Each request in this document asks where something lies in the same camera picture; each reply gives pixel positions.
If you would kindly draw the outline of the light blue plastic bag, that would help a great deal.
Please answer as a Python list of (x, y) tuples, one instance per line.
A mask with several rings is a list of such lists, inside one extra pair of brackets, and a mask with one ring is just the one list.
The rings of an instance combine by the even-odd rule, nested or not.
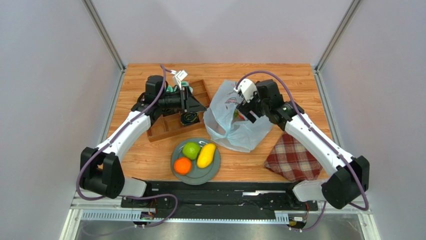
[(273, 124), (266, 116), (255, 123), (237, 121), (237, 105), (242, 98), (234, 92), (236, 82), (224, 80), (203, 114), (205, 128), (213, 142), (232, 151), (249, 153), (271, 131)]

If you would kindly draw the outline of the fake green apple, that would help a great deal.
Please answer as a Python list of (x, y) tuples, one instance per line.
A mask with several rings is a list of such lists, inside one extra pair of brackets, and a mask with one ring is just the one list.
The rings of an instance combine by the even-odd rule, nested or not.
[(194, 161), (197, 159), (201, 149), (201, 146), (197, 142), (189, 141), (183, 146), (182, 154), (191, 161)]

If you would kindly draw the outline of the fake yellow mango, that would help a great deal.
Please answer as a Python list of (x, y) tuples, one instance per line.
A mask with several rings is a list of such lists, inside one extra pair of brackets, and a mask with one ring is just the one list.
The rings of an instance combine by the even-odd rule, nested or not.
[(216, 151), (216, 145), (215, 144), (208, 143), (208, 144), (204, 145), (201, 148), (201, 151), (200, 151), (198, 158), (197, 158), (197, 161), (196, 161), (197, 167), (200, 168), (200, 169), (204, 169), (204, 168), (208, 167), (214, 159), (215, 151)]

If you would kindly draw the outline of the fake orange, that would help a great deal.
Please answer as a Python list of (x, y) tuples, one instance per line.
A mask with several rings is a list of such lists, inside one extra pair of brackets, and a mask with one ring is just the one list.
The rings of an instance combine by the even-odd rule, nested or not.
[(187, 157), (180, 157), (175, 160), (173, 170), (179, 175), (186, 175), (192, 170), (192, 161)]

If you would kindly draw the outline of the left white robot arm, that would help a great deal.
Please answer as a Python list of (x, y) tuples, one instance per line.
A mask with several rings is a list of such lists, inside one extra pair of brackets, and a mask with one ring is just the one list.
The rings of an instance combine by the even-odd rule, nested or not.
[[(102, 198), (143, 197), (147, 182), (124, 175), (121, 162), (126, 153), (165, 110), (183, 113), (207, 110), (191, 93), (188, 86), (182, 86), (174, 92), (168, 92), (167, 87), (165, 76), (149, 76), (145, 83), (145, 91), (120, 127), (97, 147), (86, 147), (81, 152), (80, 172), (76, 180), (76, 190), (81, 198), (93, 201)], [(85, 196), (81, 190), (95, 193), (97, 197)]]

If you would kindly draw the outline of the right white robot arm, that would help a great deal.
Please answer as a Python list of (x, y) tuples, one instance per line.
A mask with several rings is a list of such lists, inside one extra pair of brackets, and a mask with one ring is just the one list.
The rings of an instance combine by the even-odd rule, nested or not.
[(369, 202), (366, 191), (369, 187), (370, 163), (364, 156), (354, 157), (326, 136), (296, 104), (293, 97), (284, 101), (277, 83), (272, 80), (253, 83), (245, 78), (234, 91), (243, 98), (237, 110), (251, 122), (266, 116), (269, 121), (299, 141), (320, 163), (329, 178), (326, 180), (303, 180), (292, 192), (300, 202), (324, 201), (336, 209), (347, 205), (353, 207), (356, 198), (362, 197), (366, 211)]

